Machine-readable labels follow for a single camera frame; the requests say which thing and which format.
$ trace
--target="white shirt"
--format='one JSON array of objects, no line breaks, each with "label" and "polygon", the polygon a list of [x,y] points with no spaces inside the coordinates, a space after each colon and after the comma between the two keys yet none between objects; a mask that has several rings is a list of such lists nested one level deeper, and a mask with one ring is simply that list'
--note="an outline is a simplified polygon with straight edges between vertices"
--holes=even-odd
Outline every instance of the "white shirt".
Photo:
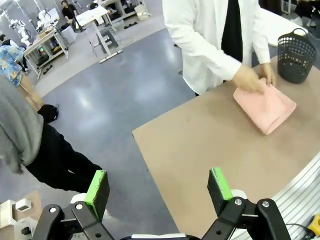
[{"label": "white shirt", "polygon": [[12,41],[11,39],[10,39],[10,45],[11,46],[13,46],[13,47],[19,47],[14,41]]},{"label": "white shirt", "polygon": [[[260,64],[270,62],[258,0],[238,0],[243,64],[251,67],[252,46]],[[162,0],[165,25],[182,50],[183,78],[202,94],[232,80],[241,62],[221,50],[228,0]]]}]

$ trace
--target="pink towel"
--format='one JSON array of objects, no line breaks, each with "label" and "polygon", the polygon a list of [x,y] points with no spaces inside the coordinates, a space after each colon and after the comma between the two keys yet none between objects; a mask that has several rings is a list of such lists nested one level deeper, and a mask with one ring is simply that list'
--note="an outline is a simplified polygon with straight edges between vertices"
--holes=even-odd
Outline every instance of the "pink towel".
[{"label": "pink towel", "polygon": [[264,94],[237,88],[233,97],[263,134],[268,135],[292,114],[297,104],[274,86],[267,86],[265,78],[261,83]]}]

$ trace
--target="white box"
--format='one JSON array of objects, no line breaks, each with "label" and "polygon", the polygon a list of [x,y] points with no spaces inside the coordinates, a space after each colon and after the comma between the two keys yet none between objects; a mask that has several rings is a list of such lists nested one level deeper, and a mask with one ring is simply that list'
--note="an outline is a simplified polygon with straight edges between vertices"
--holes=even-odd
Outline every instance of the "white box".
[{"label": "white box", "polygon": [[32,205],[31,205],[31,201],[24,198],[21,199],[20,201],[17,201],[15,203],[15,210],[19,211],[19,212],[25,212],[29,209],[31,209]]},{"label": "white box", "polygon": [[13,218],[12,209],[12,205],[15,203],[15,201],[8,200],[0,205],[0,229],[9,225],[14,225],[17,222]]},{"label": "white box", "polygon": [[76,41],[78,33],[75,33],[71,26],[68,26],[62,31],[62,36],[67,39],[68,44],[73,44]]}]

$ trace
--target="wooden table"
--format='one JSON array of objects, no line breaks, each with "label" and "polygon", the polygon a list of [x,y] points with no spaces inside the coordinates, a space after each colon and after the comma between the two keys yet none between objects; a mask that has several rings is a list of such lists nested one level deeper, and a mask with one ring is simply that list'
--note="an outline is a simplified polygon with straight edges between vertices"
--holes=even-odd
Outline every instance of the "wooden table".
[{"label": "wooden table", "polygon": [[[277,69],[277,59],[272,59]],[[216,219],[207,191],[209,169],[222,168],[232,189],[252,202],[272,198],[320,151],[320,71],[277,88],[297,103],[268,136],[233,99],[226,82],[133,131],[149,171],[178,229],[202,237]]]},{"label": "wooden table", "polygon": [[[25,195],[21,199],[30,200],[31,201],[31,209],[24,211],[24,212],[20,212],[15,209],[16,205],[13,205],[12,206],[13,219],[15,219],[16,221],[19,221],[21,219],[31,217],[34,220],[38,221],[40,218],[40,215],[42,213],[42,204],[41,204],[40,193],[38,191],[33,191],[33,192]],[[0,229],[0,239],[1,240],[15,240],[14,226],[9,225],[4,228],[1,228]]]}]

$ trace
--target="yellow object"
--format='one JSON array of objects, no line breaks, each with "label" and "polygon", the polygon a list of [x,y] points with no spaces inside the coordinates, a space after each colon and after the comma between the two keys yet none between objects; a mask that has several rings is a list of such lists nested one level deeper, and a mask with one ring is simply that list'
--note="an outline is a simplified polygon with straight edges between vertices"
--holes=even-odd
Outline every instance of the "yellow object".
[{"label": "yellow object", "polygon": [[43,33],[41,33],[41,34],[39,35],[39,38],[40,38],[40,39],[43,39],[46,35],[47,35],[47,33],[44,31]]},{"label": "yellow object", "polygon": [[308,229],[314,232],[316,236],[320,236],[320,214],[314,215],[314,218],[308,226]]}]

